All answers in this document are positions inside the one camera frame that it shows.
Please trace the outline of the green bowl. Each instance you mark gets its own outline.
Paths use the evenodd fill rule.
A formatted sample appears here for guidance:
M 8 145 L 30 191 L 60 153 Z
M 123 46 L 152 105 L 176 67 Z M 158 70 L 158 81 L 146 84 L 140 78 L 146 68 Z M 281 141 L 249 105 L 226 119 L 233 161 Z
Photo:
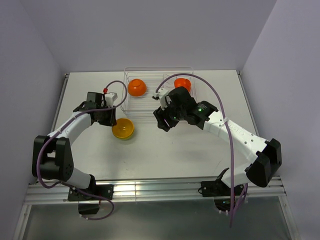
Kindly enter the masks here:
M 128 140 L 134 135 L 134 128 L 112 128 L 112 134 L 120 140 Z

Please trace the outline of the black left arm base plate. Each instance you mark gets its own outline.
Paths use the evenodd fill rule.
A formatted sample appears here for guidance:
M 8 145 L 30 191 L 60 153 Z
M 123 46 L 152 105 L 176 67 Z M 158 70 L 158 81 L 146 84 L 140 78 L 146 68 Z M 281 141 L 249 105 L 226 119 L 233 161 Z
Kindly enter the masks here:
M 113 184 L 99 184 L 95 187 L 93 192 L 89 192 L 91 195 L 95 195 L 98 197 L 103 197 L 104 199 L 112 200 L 114 193 L 114 185 Z M 69 202 L 82 202 L 82 201 L 97 201 L 99 198 L 92 197 L 83 193 L 80 193 L 77 190 L 69 190 L 67 200 Z

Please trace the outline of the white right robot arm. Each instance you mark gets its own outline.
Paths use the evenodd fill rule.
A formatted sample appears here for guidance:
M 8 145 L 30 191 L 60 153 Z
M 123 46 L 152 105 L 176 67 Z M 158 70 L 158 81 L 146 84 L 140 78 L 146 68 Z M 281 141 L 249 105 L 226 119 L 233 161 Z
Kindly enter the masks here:
M 211 103 L 203 100 L 196 102 L 184 87 L 171 91 L 160 88 L 153 93 L 153 99 L 160 106 L 153 114 L 158 128 L 168 132 L 180 121 L 214 134 L 233 147 L 246 158 L 247 162 L 234 170 L 225 169 L 216 183 L 217 191 L 229 194 L 234 185 L 253 183 L 265 188 L 282 164 L 281 144 L 276 139 L 270 141 L 261 138 L 235 122 L 223 116 L 222 112 Z

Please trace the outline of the orange bowl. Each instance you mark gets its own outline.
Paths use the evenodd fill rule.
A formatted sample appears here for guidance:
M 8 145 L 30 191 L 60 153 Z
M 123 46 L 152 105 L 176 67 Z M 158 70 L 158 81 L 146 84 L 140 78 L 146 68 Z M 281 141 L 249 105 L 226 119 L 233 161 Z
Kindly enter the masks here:
M 179 77 L 174 81 L 174 87 L 175 88 L 184 87 L 187 89 L 188 92 L 190 92 L 191 87 L 192 87 L 192 83 L 187 78 Z

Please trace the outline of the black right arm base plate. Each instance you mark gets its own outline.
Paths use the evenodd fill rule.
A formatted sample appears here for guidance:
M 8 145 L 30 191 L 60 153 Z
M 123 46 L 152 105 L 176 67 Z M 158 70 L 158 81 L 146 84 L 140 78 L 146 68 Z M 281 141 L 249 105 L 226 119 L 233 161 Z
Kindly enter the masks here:
M 231 196 L 231 189 L 222 181 L 201 181 L 197 190 L 203 197 L 227 197 Z

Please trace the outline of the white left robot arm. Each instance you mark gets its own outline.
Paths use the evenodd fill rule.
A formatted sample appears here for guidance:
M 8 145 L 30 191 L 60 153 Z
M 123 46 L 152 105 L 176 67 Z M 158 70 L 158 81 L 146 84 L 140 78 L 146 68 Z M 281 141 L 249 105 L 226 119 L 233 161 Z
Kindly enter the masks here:
M 86 100 L 62 126 L 48 135 L 37 136 L 33 142 L 32 175 L 39 180 L 56 180 L 78 188 L 86 200 L 95 198 L 98 193 L 95 177 L 74 166 L 71 146 L 94 123 L 116 125 L 117 98 L 115 92 L 88 92 Z

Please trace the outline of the white bowl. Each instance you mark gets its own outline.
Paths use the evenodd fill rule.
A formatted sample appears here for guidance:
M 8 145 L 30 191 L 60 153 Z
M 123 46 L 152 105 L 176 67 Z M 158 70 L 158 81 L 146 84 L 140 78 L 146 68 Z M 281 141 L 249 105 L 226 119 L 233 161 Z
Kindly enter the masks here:
M 135 78 L 128 83 L 127 90 L 131 96 L 140 97 L 147 92 L 147 85 L 143 80 Z

